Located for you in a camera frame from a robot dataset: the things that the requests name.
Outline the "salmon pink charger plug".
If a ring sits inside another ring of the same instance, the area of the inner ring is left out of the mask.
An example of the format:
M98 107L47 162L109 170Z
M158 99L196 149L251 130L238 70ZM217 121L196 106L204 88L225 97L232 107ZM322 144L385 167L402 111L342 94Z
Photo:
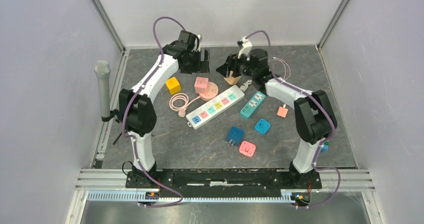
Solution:
M285 118L288 114L288 108L286 107L286 104L283 104L283 106L280 106L277 110L276 115L281 117L281 118Z

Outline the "red-pink cube adapter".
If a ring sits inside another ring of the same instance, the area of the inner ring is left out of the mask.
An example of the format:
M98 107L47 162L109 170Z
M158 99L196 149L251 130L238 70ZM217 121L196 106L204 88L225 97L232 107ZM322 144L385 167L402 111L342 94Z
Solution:
M256 149L257 149L256 145L248 141L242 141L238 148L239 152L242 155L249 158L254 156Z

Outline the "light blue plug adapter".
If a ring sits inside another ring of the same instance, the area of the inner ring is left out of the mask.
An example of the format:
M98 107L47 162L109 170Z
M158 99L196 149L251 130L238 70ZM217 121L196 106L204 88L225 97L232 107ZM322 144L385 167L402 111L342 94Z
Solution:
M260 119L254 127L254 129L261 135L265 135L270 128L271 128L271 124L263 118Z

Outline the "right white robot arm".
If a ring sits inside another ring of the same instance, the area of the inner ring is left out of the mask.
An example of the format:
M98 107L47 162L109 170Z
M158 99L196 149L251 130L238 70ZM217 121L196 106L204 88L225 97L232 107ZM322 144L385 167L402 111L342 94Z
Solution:
M216 71L226 78L247 76L259 91L294 110L300 144L289 165L288 180L295 188L306 185L317 171L317 159L322 147L337 128L327 93L302 89L278 76L269 65L267 51L260 48L253 49L249 55L230 54Z

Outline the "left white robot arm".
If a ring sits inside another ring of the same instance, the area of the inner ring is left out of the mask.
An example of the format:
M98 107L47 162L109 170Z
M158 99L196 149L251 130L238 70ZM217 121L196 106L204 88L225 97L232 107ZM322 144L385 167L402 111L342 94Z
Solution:
M132 142L134 166L141 171L138 181L145 188L153 187L157 174L152 151L152 131L157 123L153 102L176 72L198 74L210 72L210 51L201 48L199 34L182 30L177 38L160 49L159 56L147 74L131 89L122 89L118 96L118 119L123 133Z

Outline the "yellow cube adapter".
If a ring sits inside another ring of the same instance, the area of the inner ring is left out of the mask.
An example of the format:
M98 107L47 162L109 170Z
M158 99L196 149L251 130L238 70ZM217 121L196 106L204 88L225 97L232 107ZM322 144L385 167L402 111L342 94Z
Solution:
M182 90L181 84L175 76L168 79L165 85L171 95L175 95Z

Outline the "dark blue cube adapter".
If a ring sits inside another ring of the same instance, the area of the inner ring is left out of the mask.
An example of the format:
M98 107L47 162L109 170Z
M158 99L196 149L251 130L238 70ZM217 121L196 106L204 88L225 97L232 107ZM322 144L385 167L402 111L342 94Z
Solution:
M242 143L244 134L245 132L242 129L232 126L229 129L225 140L229 146L239 147Z

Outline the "beige cube adapter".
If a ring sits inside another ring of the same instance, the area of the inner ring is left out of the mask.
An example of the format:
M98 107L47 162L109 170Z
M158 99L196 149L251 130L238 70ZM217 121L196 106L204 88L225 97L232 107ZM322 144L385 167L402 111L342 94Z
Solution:
M237 76L237 77L229 76L229 77L225 77L225 78L224 78L224 80L225 80L225 81L226 81L229 85L236 85L236 84L240 81L241 77L242 77L242 76Z

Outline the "pink cube adapter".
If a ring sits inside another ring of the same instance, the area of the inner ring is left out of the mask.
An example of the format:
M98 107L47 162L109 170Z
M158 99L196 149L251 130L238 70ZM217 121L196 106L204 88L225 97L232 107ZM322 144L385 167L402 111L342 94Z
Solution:
M196 77L194 83L194 91L199 95L208 93L209 79L207 77Z

